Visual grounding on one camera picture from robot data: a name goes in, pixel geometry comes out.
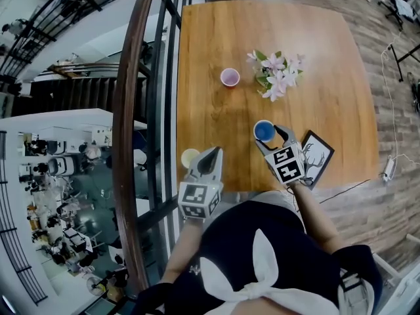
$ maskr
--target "paper cup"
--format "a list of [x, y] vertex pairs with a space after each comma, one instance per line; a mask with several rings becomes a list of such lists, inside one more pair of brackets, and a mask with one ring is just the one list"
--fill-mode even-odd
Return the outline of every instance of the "paper cup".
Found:
[[199, 151], [189, 148], [185, 150], [181, 155], [181, 163], [185, 168], [190, 168], [191, 161], [200, 154]]
[[220, 80], [225, 87], [233, 89], [239, 83], [240, 75], [234, 68], [227, 68], [220, 74]]
[[262, 142], [270, 142], [276, 135], [276, 130], [271, 121], [260, 120], [254, 125], [254, 137]]

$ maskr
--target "wooden floor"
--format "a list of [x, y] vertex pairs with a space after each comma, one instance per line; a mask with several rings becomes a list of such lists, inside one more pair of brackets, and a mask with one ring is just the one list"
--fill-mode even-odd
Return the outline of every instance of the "wooden floor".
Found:
[[[396, 155], [392, 126], [391, 102], [381, 73], [381, 53], [398, 35], [395, 20], [386, 19], [387, 10], [377, 0], [275, 0], [303, 3], [340, 12], [348, 22], [358, 45], [370, 82], [379, 139], [379, 169], [383, 169], [388, 155]], [[400, 56], [420, 42], [420, 26], [404, 22], [404, 31], [395, 42]], [[398, 82], [396, 63], [389, 52], [385, 62], [390, 93], [395, 106], [396, 138], [398, 153], [407, 154], [420, 162], [420, 116], [412, 106], [410, 86]], [[408, 58], [402, 71], [413, 72], [420, 78], [420, 64]], [[315, 190], [320, 200], [331, 197], [346, 188]], [[407, 233], [420, 237], [420, 166], [398, 158], [394, 179], [387, 185], [378, 178], [323, 203], [343, 236], [350, 243], [366, 243], [401, 269], [420, 257], [420, 246], [404, 240]]]

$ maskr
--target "white ribbon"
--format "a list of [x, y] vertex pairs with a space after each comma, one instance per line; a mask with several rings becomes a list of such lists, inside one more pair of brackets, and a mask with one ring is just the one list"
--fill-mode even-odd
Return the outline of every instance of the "white ribbon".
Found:
[[210, 310], [206, 315], [229, 315], [239, 302], [259, 297], [266, 297], [302, 315], [339, 314], [338, 308], [321, 295], [295, 288], [271, 287], [278, 279], [276, 254], [270, 241], [260, 229], [255, 232], [252, 250], [254, 272], [258, 282], [251, 282], [240, 291], [232, 289], [226, 276], [209, 259], [200, 258], [201, 276], [206, 292], [225, 301], [220, 307]]

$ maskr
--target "wooden table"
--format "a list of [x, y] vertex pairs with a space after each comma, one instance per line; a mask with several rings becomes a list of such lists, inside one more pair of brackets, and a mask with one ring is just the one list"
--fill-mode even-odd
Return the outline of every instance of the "wooden table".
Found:
[[[257, 89], [247, 53], [304, 54], [298, 86], [271, 102]], [[229, 90], [220, 82], [224, 68], [241, 74]], [[291, 127], [303, 139], [311, 129], [335, 153], [318, 182], [333, 187], [376, 177], [378, 147], [369, 83], [350, 30], [337, 12], [306, 5], [223, 1], [184, 7], [180, 35], [177, 106], [178, 181], [187, 148], [224, 150], [227, 191], [281, 188], [255, 146], [260, 119]], [[269, 145], [281, 146], [276, 136]]]

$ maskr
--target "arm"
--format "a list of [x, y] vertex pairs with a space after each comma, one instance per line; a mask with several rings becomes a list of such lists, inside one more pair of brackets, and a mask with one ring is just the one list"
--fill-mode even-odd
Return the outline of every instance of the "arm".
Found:
[[203, 221], [201, 219], [188, 219], [185, 222], [160, 282], [173, 283], [179, 277], [192, 256], [198, 251], [202, 234]]
[[295, 194], [308, 235], [314, 238], [325, 252], [330, 254], [346, 247], [333, 222], [322, 211], [310, 190], [298, 182], [293, 183], [291, 189]]

